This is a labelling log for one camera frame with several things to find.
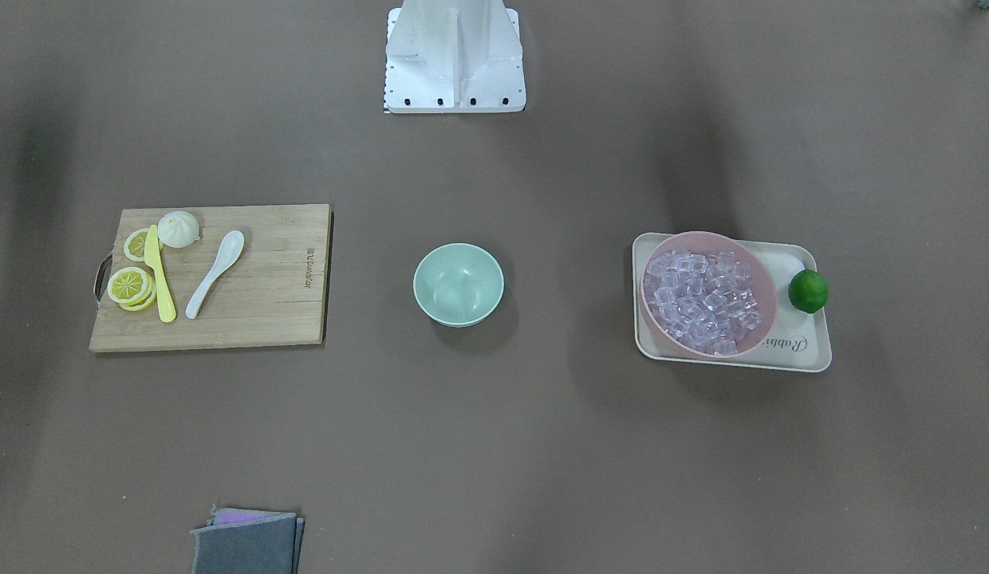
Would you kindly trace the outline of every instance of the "cutting board handle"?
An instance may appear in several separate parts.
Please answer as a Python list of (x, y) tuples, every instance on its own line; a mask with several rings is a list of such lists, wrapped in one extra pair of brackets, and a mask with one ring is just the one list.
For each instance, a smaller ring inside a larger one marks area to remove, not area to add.
[(104, 285), (108, 283), (108, 268), (112, 266), (112, 251), (104, 258), (101, 265), (97, 266), (97, 273), (94, 274), (94, 301), (101, 305), (101, 295), (104, 295)]

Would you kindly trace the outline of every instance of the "pink bowl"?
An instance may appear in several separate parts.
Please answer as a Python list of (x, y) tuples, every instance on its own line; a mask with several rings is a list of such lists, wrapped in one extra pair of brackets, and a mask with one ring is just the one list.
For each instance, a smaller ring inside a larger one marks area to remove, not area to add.
[[(647, 294), (644, 293), (643, 287), (644, 277), (647, 277), (647, 266), (651, 264), (651, 261), (654, 261), (654, 258), (659, 257), (659, 255), (668, 254), (668, 252), (673, 250), (688, 250), (692, 254), (705, 254), (710, 251), (735, 251), (736, 259), (753, 265), (753, 294), (754, 298), (757, 299), (757, 312), (760, 313), (761, 319), (764, 322), (753, 331), (750, 331), (742, 341), (736, 343), (735, 355), (707, 355), (707, 353), (688, 348), (688, 346), (683, 345), (683, 343), (678, 342), (666, 333), (658, 324), (657, 320), (654, 320), (654, 316), (651, 315), (651, 308), (648, 306)], [(771, 273), (768, 273), (767, 268), (760, 262), (760, 259), (757, 259), (742, 244), (717, 233), (688, 231), (663, 240), (651, 252), (651, 257), (647, 259), (647, 264), (644, 264), (644, 272), (640, 274), (640, 312), (643, 313), (644, 320), (647, 322), (655, 338), (665, 341), (666, 344), (680, 350), (683, 355), (694, 357), (694, 359), (732, 359), (732, 357), (746, 355), (746, 353), (760, 346), (764, 342), (764, 339), (767, 338), (768, 333), (771, 332), (771, 328), (774, 327), (774, 318), (778, 315), (778, 292), (774, 289), (774, 281), (771, 279)]]

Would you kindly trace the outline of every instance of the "mint green bowl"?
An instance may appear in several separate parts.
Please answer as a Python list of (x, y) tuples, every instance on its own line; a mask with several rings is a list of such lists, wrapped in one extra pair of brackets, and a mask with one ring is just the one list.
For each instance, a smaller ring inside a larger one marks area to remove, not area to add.
[(448, 327), (469, 327), (491, 314), (505, 292), (502, 267), (487, 251), (450, 243), (425, 255), (413, 274), (417, 304)]

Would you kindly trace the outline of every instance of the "white plastic spoon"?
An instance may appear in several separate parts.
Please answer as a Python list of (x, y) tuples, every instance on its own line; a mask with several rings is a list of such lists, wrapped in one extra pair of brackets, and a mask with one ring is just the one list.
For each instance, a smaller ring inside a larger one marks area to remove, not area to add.
[(242, 252), (242, 245), (245, 240), (242, 232), (233, 230), (225, 233), (225, 237), (222, 238), (222, 244), (218, 246), (218, 257), (215, 258), (214, 264), (211, 265), (211, 271), (207, 272), (203, 281), (196, 286), (193, 297), (189, 299), (189, 304), (186, 305), (186, 316), (188, 319), (196, 319), (196, 313), (200, 312), (200, 305), (203, 304), (203, 298), (207, 296), (207, 290), (211, 289), (211, 283), (214, 283), (218, 279), (218, 276), (225, 273), (225, 269), (229, 269), (236, 262), (236, 259), (239, 259), (239, 254)]

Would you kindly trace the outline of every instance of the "wooden cutting board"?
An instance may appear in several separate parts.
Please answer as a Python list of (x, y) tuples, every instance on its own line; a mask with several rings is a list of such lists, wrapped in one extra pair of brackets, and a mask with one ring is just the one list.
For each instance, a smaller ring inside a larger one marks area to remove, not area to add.
[[(174, 250), (162, 249), (167, 283), (178, 317), (158, 319), (158, 305), (127, 312), (101, 295), (90, 336), (93, 352), (251, 348), (318, 344), (323, 341), (331, 210), (311, 206), (179, 207), (123, 210), (112, 248), (111, 273), (129, 261), (123, 243), (130, 233), (155, 225), (169, 211), (196, 215), (200, 239)], [(246, 236), (242, 255), (211, 286), (196, 319), (185, 309), (207, 275), (225, 233)]]

